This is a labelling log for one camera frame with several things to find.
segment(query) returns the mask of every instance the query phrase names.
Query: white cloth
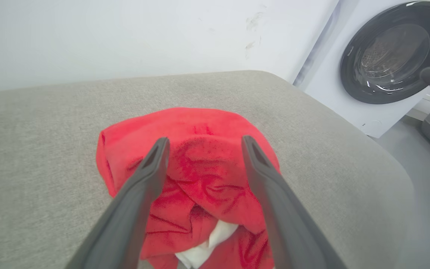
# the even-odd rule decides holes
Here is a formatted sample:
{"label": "white cloth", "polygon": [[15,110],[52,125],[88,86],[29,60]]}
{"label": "white cloth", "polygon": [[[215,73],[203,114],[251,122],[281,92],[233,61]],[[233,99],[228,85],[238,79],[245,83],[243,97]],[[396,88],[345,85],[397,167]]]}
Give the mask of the white cloth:
{"label": "white cloth", "polygon": [[210,254],[212,254],[215,247],[227,240],[238,227],[238,224],[226,223],[218,220],[215,229],[210,233],[208,240],[196,247],[178,252],[175,256],[186,266],[186,268],[198,269],[198,267],[208,260],[208,257],[210,257]]}

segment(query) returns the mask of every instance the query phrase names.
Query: gray couch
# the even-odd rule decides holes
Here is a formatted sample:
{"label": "gray couch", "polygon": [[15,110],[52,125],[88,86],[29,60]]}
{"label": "gray couch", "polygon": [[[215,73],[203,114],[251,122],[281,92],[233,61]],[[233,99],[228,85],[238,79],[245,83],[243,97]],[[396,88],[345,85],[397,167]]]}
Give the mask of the gray couch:
{"label": "gray couch", "polygon": [[395,266],[414,207],[403,167],[281,78],[239,71],[0,92],[0,268],[63,268],[111,201],[95,162],[99,132],[180,106],[251,121],[348,268]]}

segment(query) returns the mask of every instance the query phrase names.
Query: washing machine drum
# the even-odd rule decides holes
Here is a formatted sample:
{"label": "washing machine drum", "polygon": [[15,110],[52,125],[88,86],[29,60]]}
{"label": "washing machine drum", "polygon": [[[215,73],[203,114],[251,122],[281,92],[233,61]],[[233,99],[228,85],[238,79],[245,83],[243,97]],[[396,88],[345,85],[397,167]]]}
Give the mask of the washing machine drum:
{"label": "washing machine drum", "polygon": [[430,67],[430,2],[392,7],[361,28],[345,49],[340,75],[346,91],[370,104],[397,102],[427,84]]}

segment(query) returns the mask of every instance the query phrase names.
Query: round black door frame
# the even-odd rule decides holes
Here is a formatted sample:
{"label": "round black door frame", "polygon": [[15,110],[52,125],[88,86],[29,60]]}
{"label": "round black door frame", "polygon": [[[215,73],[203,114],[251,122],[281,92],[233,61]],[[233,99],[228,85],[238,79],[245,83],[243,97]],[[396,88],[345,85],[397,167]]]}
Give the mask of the round black door frame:
{"label": "round black door frame", "polygon": [[[420,10],[428,14],[420,17],[416,14]],[[391,91],[382,90],[378,85],[370,85],[357,69],[362,53],[372,44],[375,37],[401,24],[417,24],[430,36],[430,2],[417,1],[394,6],[375,16],[354,35],[345,48],[340,64],[341,82],[353,98],[370,104],[386,104],[406,99],[427,87],[419,78],[419,73],[423,68],[430,67],[430,49],[421,66],[411,76],[388,89]]]}

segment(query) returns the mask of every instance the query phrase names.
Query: red cloth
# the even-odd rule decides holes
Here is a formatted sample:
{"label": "red cloth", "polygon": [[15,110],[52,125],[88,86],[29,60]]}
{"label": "red cloth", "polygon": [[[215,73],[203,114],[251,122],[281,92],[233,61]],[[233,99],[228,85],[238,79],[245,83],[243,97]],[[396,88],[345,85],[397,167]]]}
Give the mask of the red cloth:
{"label": "red cloth", "polygon": [[250,191],[241,137],[253,136],[279,171],[263,135],[238,114],[216,109],[173,108],[114,124],[97,145],[97,167],[115,196],[155,141],[170,140],[162,194],[150,208],[140,253],[156,269],[175,269],[181,252],[205,242],[217,223],[237,231],[215,248],[201,269],[272,269],[261,206]]}

